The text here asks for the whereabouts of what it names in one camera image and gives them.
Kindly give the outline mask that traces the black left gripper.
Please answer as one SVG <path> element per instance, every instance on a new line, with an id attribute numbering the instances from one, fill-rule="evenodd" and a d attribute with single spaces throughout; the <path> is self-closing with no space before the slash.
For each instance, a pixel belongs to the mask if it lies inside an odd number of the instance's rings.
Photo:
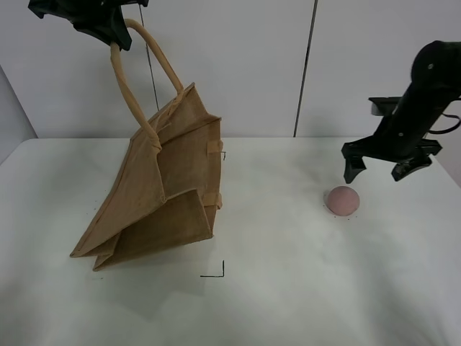
<path id="1" fill-rule="evenodd" d="M 122 14 L 128 4 L 147 7 L 148 0 L 30 0 L 28 9 L 41 19 L 46 14 L 67 19 L 75 30 L 129 50 L 132 39 Z"/>

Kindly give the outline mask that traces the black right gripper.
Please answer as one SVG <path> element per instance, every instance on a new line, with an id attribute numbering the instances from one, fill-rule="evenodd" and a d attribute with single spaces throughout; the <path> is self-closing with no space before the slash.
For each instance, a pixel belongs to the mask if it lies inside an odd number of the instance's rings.
<path id="1" fill-rule="evenodd" d="M 352 183 L 366 170 L 363 158 L 394 162 L 391 175 L 396 182 L 431 166 L 430 155 L 437 155 L 441 144 L 425 139 L 431 126 L 442 114 L 440 107 L 423 97 L 370 97 L 372 114 L 382 119 L 376 131 L 365 138 L 345 143 L 344 180 Z"/>

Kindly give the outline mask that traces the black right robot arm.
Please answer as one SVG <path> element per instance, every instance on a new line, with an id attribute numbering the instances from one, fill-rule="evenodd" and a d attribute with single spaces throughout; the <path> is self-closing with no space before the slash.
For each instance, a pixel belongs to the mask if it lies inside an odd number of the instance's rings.
<path id="1" fill-rule="evenodd" d="M 345 182 L 352 183 L 366 169 L 365 157 L 395 163 L 391 175 L 396 182 L 429 167 L 442 146 L 425 136 L 458 100 L 460 43 L 429 43 L 415 57 L 411 83 L 403 96 L 370 98 L 374 114 L 382 120 L 371 136 L 343 145 Z"/>

